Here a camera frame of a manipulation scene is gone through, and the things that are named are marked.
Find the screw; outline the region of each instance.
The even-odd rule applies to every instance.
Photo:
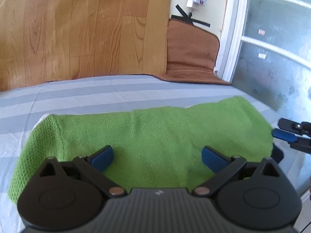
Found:
[[[197,187],[194,192],[198,195],[207,195],[211,190],[208,187]]]
[[[125,190],[122,187],[112,187],[109,189],[109,193],[113,196],[124,194]]]

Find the green towel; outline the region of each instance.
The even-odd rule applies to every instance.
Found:
[[[131,112],[49,115],[31,132],[21,152],[8,195],[13,202],[47,156],[70,161],[105,145],[114,161],[104,172],[127,191],[132,187],[187,187],[213,173],[201,160],[209,145],[249,161],[270,156],[269,123],[244,98],[189,108],[160,107]]]

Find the brown fabric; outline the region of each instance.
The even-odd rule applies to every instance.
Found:
[[[219,40],[210,32],[177,19],[170,19],[167,30],[166,73],[159,79],[175,82],[224,84],[214,75]]]

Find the folded towel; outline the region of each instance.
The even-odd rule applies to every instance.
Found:
[[[209,145],[221,153],[261,161],[272,150],[269,123],[244,98],[189,108],[161,107],[89,115],[49,115],[31,132],[8,195],[17,199],[47,156],[70,161],[107,144],[114,161],[104,172],[127,191],[132,187],[187,187],[213,176],[201,161]]]

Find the bed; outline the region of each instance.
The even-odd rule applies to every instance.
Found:
[[[24,228],[7,196],[18,156],[32,128],[47,113],[89,114],[131,111],[160,106],[188,107],[217,102],[235,95],[248,100],[264,118],[277,126],[280,116],[246,93],[224,85],[172,83],[148,75],[115,75],[49,82],[0,93],[0,232]],[[311,174],[310,155],[275,140],[285,154],[280,166],[302,194]]]

